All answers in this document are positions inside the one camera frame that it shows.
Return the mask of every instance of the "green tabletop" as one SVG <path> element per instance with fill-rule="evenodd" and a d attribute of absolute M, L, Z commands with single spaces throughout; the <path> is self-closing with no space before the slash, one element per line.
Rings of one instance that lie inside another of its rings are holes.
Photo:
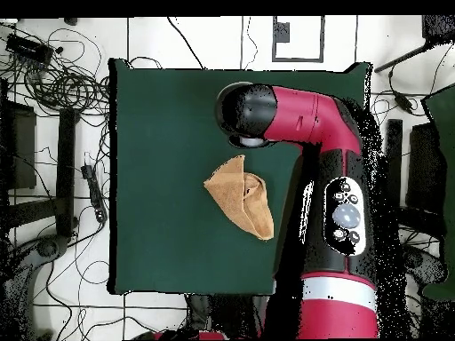
<path fill-rule="evenodd" d="M 215 123 L 218 93 L 247 81 L 318 91 L 363 106 L 368 64 L 345 73 L 133 69 L 116 74 L 116 293 L 270 294 L 278 229 L 299 150 L 279 143 L 240 150 Z M 245 171 L 265 179 L 275 237 L 258 240 L 230 222 L 203 182 L 244 154 Z"/>

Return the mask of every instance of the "silver button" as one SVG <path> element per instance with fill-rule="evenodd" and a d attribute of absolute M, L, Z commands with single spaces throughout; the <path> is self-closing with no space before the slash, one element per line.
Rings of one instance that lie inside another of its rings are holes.
<path fill-rule="evenodd" d="M 333 236 L 337 241 L 342 241 L 346 238 L 346 233 L 341 229 L 337 229 L 333 232 Z"/>
<path fill-rule="evenodd" d="M 345 229 L 354 229 L 360 224 L 360 212 L 353 205 L 344 203 L 339 205 L 331 215 L 333 221 Z"/>
<path fill-rule="evenodd" d="M 359 202 L 359 199 L 357 199 L 357 196 L 355 196 L 354 194 L 351 194 L 349 197 L 348 197 L 349 201 L 353 204 L 357 204 Z"/>
<path fill-rule="evenodd" d="M 345 195 L 343 195 L 342 192 L 337 192 L 337 193 L 333 196 L 333 198 L 334 198 L 336 201 L 340 202 L 341 200 L 343 200 L 343 199 L 345 198 Z"/>
<path fill-rule="evenodd" d="M 353 243 L 353 244 L 356 244 L 356 243 L 359 243 L 360 241 L 360 236 L 357 232 L 351 232 L 349 233 L 349 240 Z"/>
<path fill-rule="evenodd" d="M 343 190 L 345 192 L 349 192 L 351 190 L 351 186 L 348 183 L 343 183 L 341 185 L 341 190 Z"/>

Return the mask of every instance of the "robot control buttons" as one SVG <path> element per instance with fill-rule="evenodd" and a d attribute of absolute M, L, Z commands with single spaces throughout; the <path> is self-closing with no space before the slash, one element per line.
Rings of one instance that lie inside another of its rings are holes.
<path fill-rule="evenodd" d="M 344 230 L 337 229 L 333 232 L 333 237 L 337 241 L 343 241 L 346 238 L 346 232 Z"/>
<path fill-rule="evenodd" d="M 337 201 L 337 202 L 342 202 L 343 200 L 345 200 L 345 195 L 343 195 L 342 192 L 337 192 L 333 198 Z"/>
<path fill-rule="evenodd" d="M 355 196 L 354 194 L 351 194 L 349 197 L 348 197 L 348 200 L 353 203 L 353 204 L 357 204 L 359 202 L 359 199 L 357 199 L 357 196 Z"/>
<path fill-rule="evenodd" d="M 357 232 L 351 232 L 351 233 L 349 233 L 349 240 L 350 240 L 352 243 L 359 243 L 359 242 L 360 242 L 359 234 L 358 234 Z"/>
<path fill-rule="evenodd" d="M 341 190 L 344 192 L 349 192 L 351 190 L 351 186 L 348 183 L 341 184 Z"/>
<path fill-rule="evenodd" d="M 352 204 L 343 203 L 332 214 L 333 221 L 345 229 L 354 229 L 360 224 L 360 212 Z"/>
<path fill-rule="evenodd" d="M 331 180 L 324 190 L 323 238 L 345 256 L 364 252 L 367 234 L 362 188 L 349 177 Z"/>

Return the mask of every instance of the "tan cloth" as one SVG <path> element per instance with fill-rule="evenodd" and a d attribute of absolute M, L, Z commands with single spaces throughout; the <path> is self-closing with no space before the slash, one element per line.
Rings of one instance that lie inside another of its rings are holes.
<path fill-rule="evenodd" d="M 266 241 L 274 237 L 274 220 L 267 205 L 266 182 L 243 172 L 244 155 L 222 164 L 204 187 L 226 216 L 245 232 Z"/>

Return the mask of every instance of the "power adapter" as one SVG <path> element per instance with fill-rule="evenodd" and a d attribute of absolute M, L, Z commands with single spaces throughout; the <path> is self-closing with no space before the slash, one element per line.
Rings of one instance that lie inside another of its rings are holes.
<path fill-rule="evenodd" d="M 388 73 L 388 82 L 390 84 L 390 89 L 395 95 L 396 105 L 399 106 L 403 111 L 406 111 L 409 114 L 412 114 L 412 103 L 404 96 L 404 94 L 394 90 L 392 86 L 392 76 L 394 75 L 394 67 Z"/>
<path fill-rule="evenodd" d="M 412 114 L 412 104 L 411 104 L 411 102 L 402 93 L 399 93 L 398 91 L 394 91 L 394 95 L 395 95 L 396 104 L 403 111 L 406 111 L 407 113 Z"/>

